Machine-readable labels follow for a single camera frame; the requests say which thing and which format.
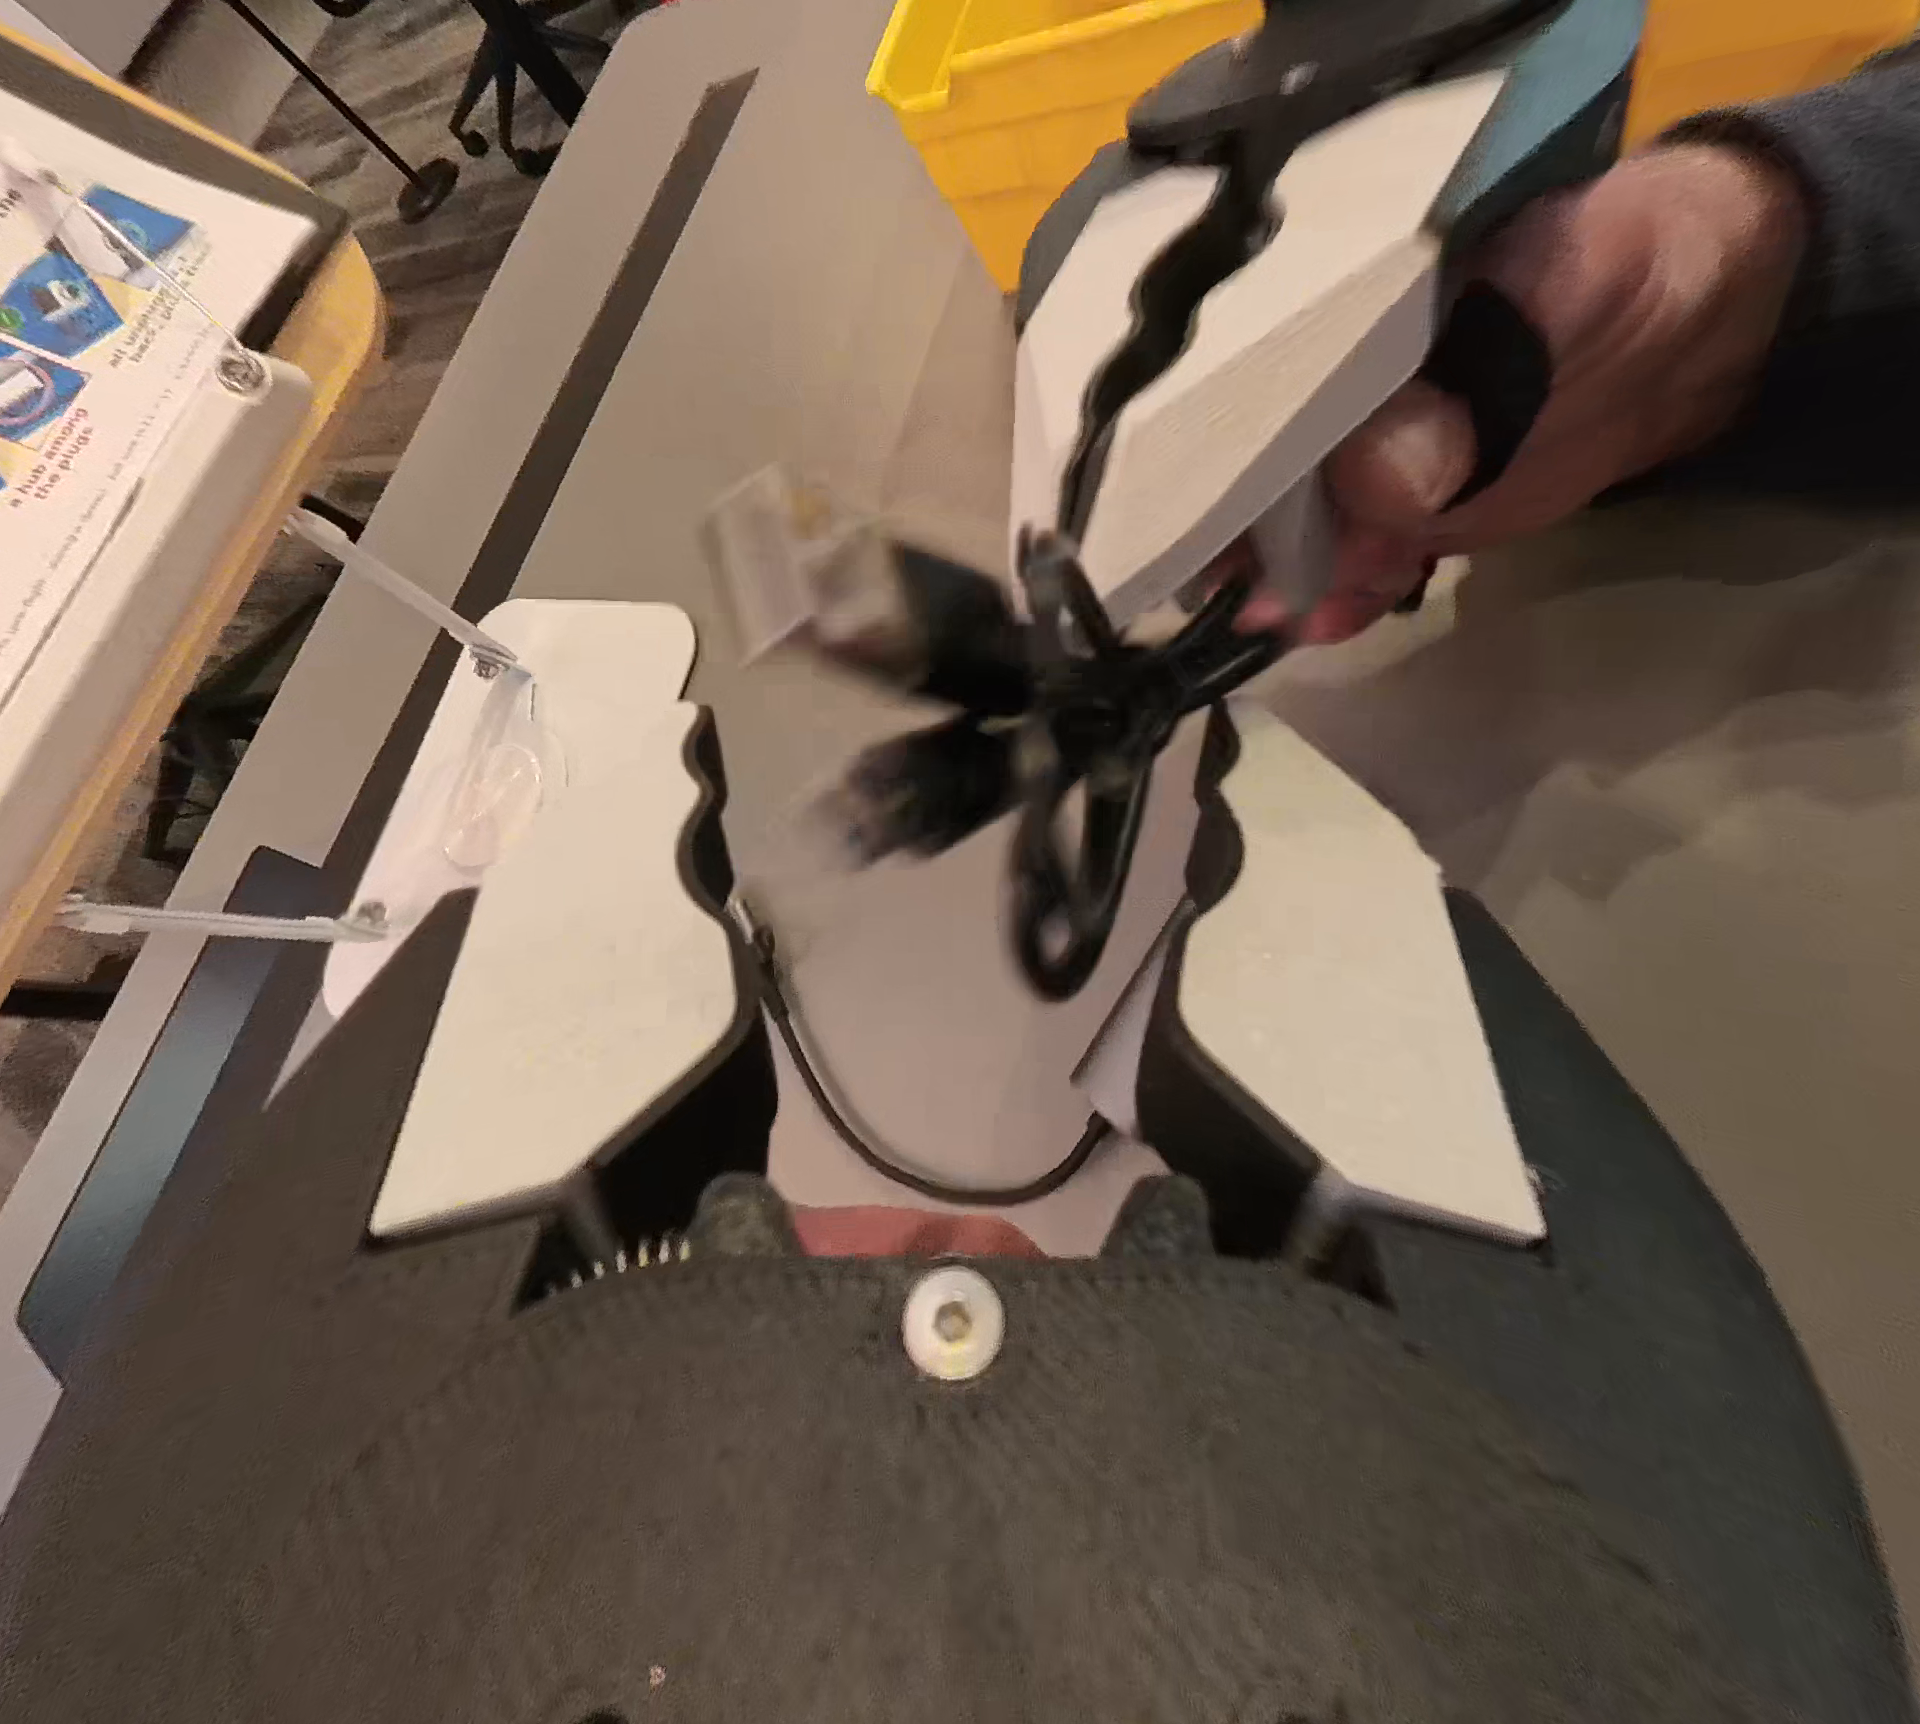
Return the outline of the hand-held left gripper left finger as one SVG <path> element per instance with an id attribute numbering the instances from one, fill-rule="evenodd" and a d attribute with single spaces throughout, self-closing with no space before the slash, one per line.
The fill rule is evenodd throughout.
<path id="1" fill-rule="evenodd" d="M 541 1213 L 647 1239 L 607 1171 L 738 1048 L 749 980 L 714 718 L 679 700 L 605 746 L 470 899 L 374 1239 Z"/>

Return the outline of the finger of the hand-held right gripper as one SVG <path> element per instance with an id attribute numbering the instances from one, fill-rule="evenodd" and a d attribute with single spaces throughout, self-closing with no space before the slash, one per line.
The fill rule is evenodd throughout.
<path id="1" fill-rule="evenodd" d="M 1281 229 L 1274 169 L 1229 151 L 1095 151 L 1034 223 L 1017 291 L 1010 554 L 1087 544 L 1099 457 L 1132 399 L 1188 349 L 1203 301 Z"/>
<path id="2" fill-rule="evenodd" d="M 1286 158 L 1270 237 L 1116 416 L 1078 562 L 1121 621 L 1197 580 L 1413 378 L 1442 264 L 1428 219 L 1506 81 L 1497 66 L 1410 87 Z"/>

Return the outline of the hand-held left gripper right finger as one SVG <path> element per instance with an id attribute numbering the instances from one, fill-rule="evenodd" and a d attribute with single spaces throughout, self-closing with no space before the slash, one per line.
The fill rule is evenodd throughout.
<path id="1" fill-rule="evenodd" d="M 1182 892 L 1074 1079 L 1205 1192 L 1219 1247 L 1387 1218 L 1505 1247 L 1548 1222 L 1442 873 L 1256 704 L 1211 713 Z"/>

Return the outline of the person's right forearm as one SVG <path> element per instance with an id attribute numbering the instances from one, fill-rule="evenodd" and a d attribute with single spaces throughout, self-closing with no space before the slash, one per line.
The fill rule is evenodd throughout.
<path id="1" fill-rule="evenodd" d="M 1919 36 L 1818 87 L 1699 112 L 1657 146 L 1731 149 L 1788 175 L 1804 242 L 1739 416 L 1634 494 L 1914 507 Z"/>

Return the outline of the person's right hand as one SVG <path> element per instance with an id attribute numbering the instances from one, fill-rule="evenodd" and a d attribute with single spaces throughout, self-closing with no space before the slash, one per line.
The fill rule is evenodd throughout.
<path id="1" fill-rule="evenodd" d="M 1541 334 L 1551 385 L 1503 475 L 1468 407 L 1407 382 L 1327 464 L 1337 560 L 1300 626 L 1256 589 L 1241 628 L 1337 644 L 1392 614 L 1430 564 L 1547 531 L 1716 439 L 1751 397 L 1808 244 L 1800 182 L 1764 153 L 1666 144 L 1530 203 L 1477 271 Z"/>

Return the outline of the white stand with clear arms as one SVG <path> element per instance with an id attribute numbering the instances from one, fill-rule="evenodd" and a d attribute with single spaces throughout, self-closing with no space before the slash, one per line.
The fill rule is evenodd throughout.
<path id="1" fill-rule="evenodd" d="M 660 725 L 699 637 L 684 609 L 657 602 L 517 598 L 470 621 L 314 507 L 282 528 L 460 647 L 349 912 L 277 920 L 69 894 L 56 922 L 90 938 L 321 943 L 322 1002 L 339 1018 L 440 897 L 479 888 L 538 816 L 581 800 L 597 769 Z"/>

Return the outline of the round wooden table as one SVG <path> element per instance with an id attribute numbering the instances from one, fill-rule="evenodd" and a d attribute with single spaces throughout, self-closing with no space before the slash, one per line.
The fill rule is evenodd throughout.
<path id="1" fill-rule="evenodd" d="M 346 214 L 259 153 L 89 62 L 4 29 L 3 96 L 21 87 L 85 128 L 191 146 L 343 215 L 339 242 L 287 303 L 266 349 L 228 351 L 189 401 L 22 684 L 3 684 L 4 984 L 56 922 L 101 830 L 314 483 L 377 368 L 384 303 Z"/>

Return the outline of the printed instruction sheet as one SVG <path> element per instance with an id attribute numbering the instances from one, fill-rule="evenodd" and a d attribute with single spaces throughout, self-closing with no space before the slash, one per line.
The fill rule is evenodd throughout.
<path id="1" fill-rule="evenodd" d="M 343 214 L 191 146 L 3 96 L 3 685 L 12 697 L 180 417 L 265 351 Z"/>

